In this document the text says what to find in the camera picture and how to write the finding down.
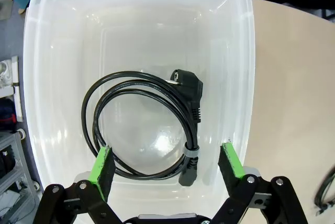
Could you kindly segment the dark blue bag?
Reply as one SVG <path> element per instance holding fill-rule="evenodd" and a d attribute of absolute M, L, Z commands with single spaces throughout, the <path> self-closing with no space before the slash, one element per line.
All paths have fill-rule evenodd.
<path fill-rule="evenodd" d="M 9 98 L 0 98 L 0 130 L 14 131 L 16 123 L 14 102 Z"/>

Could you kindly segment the clear plastic storage box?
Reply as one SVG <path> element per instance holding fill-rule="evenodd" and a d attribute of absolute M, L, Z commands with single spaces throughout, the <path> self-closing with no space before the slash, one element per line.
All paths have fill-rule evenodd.
<path fill-rule="evenodd" d="M 83 136 L 88 89 L 118 71 L 168 80 L 176 69 L 203 83 L 197 179 L 115 175 L 118 217 L 196 213 L 213 217 L 228 194 L 219 147 L 244 160 L 251 121 L 255 36 L 252 0 L 31 0 L 24 30 L 26 121 L 41 186 L 70 186 L 95 161 Z"/>

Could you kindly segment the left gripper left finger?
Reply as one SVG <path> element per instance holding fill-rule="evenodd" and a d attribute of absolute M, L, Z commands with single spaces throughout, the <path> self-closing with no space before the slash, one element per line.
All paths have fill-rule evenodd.
<path fill-rule="evenodd" d="M 44 189 L 36 224 L 73 224 L 80 214 L 88 214 L 94 224 L 123 224 L 107 203 L 115 170 L 112 148 L 100 148 L 88 179 Z"/>

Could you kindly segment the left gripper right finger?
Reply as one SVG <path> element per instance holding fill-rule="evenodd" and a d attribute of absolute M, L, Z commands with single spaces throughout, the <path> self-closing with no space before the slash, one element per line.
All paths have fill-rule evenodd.
<path fill-rule="evenodd" d="M 271 181 L 246 173 L 233 145 L 220 146 L 218 160 L 229 197 L 211 224 L 240 224 L 249 209 L 258 209 L 267 224 L 308 224 L 297 194 L 287 177 Z"/>

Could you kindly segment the white upright bar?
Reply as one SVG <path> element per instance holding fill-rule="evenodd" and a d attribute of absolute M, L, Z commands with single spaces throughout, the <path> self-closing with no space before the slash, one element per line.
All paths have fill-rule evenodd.
<path fill-rule="evenodd" d="M 14 104 L 15 104 L 16 118 L 18 122 L 23 122 L 23 112 L 21 107 L 20 87 L 19 87 L 18 56 L 12 57 L 12 79 L 14 88 Z"/>

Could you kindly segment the grey metal shelf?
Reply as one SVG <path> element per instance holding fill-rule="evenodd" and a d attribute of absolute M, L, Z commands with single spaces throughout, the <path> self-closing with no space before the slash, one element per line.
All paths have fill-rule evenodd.
<path fill-rule="evenodd" d="M 25 137 L 23 129 L 0 132 L 0 224 L 19 224 L 39 205 L 22 148 Z"/>

